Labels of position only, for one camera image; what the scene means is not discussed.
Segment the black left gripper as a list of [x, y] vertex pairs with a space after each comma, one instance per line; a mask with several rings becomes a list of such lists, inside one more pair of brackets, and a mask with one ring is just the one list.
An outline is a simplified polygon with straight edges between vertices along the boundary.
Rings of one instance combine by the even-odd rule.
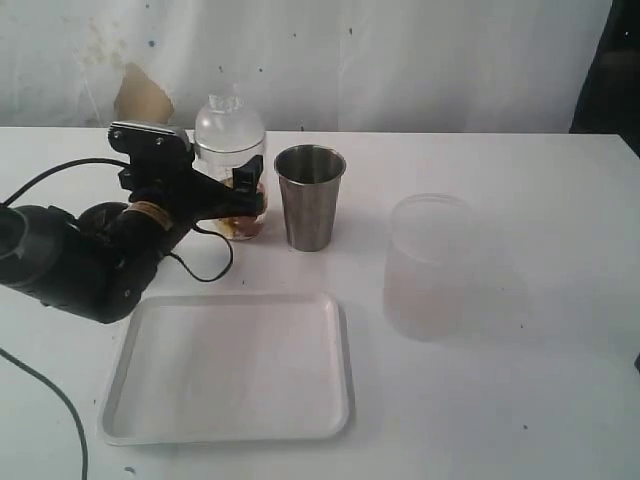
[[119, 173], [130, 192], [128, 206], [117, 215], [119, 235], [184, 235], [202, 220], [258, 217], [264, 211], [262, 155], [234, 167], [221, 189], [194, 168], [193, 154], [131, 154], [129, 160]]

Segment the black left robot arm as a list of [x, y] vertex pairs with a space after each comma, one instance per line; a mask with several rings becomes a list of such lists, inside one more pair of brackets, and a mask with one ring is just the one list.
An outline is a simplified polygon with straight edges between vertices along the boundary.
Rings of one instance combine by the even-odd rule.
[[1, 283], [41, 304], [102, 324], [128, 316], [159, 264], [198, 222], [260, 213], [263, 158], [253, 156], [225, 185], [192, 166], [193, 159], [118, 162], [127, 202], [104, 202], [79, 217], [55, 206], [16, 206], [45, 178], [82, 165], [53, 167], [1, 204]]

